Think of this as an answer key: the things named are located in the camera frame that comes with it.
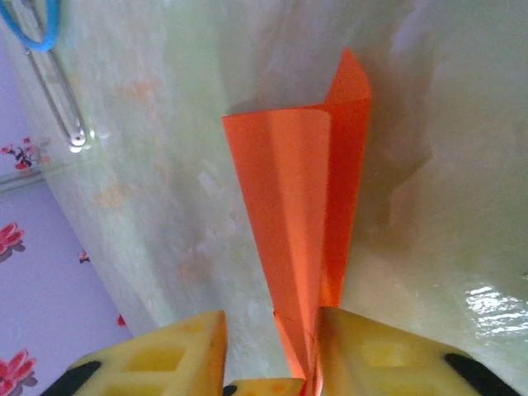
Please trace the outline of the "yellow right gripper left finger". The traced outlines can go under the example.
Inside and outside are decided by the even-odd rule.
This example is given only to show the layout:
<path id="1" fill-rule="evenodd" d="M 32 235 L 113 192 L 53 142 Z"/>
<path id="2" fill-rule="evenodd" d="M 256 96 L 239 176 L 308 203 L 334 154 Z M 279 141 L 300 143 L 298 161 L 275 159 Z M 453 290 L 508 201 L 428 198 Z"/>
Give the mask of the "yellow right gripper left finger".
<path id="1" fill-rule="evenodd" d="M 86 355 L 40 396 L 223 396 L 226 352 L 210 311 Z"/>

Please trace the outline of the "orange paper sheet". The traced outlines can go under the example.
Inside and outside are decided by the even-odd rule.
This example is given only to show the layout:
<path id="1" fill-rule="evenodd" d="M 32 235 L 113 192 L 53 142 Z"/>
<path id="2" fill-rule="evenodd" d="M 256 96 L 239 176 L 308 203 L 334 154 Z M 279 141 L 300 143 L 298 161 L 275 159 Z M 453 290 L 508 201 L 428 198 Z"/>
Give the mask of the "orange paper sheet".
<path id="1" fill-rule="evenodd" d="M 324 101 L 227 115 L 222 124 L 300 396 L 320 396 L 318 311 L 341 303 L 372 91 L 342 51 Z"/>

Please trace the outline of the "thin aluminium base strip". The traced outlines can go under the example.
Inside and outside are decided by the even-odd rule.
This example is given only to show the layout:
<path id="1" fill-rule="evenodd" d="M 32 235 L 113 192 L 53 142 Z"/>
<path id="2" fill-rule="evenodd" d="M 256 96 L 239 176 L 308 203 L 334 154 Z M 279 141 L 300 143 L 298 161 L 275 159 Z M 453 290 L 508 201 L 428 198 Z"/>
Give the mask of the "thin aluminium base strip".
<path id="1" fill-rule="evenodd" d="M 0 176 L 0 195 L 12 192 L 44 180 L 40 171 L 27 170 Z"/>

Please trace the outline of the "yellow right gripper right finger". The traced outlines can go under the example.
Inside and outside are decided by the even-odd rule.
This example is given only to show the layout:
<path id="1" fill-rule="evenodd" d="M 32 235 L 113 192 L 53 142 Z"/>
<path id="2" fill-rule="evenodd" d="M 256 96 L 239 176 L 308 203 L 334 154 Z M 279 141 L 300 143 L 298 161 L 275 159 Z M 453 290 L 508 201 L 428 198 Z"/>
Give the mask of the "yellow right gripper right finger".
<path id="1" fill-rule="evenodd" d="M 323 396 L 520 396 L 470 354 L 339 308 L 318 314 Z"/>

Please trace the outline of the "blue tube stethoscope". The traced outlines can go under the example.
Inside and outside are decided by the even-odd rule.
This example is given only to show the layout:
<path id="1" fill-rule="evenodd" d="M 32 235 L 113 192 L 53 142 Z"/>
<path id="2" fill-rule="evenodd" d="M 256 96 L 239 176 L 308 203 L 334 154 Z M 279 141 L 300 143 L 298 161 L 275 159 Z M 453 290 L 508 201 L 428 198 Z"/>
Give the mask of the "blue tube stethoscope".
<path id="1" fill-rule="evenodd" d="M 33 69 L 49 109 L 71 153 L 90 148 L 94 131 L 86 125 L 78 101 L 59 56 L 61 0 L 43 0 L 45 14 L 36 0 L 0 0 L 0 18 L 17 38 Z"/>

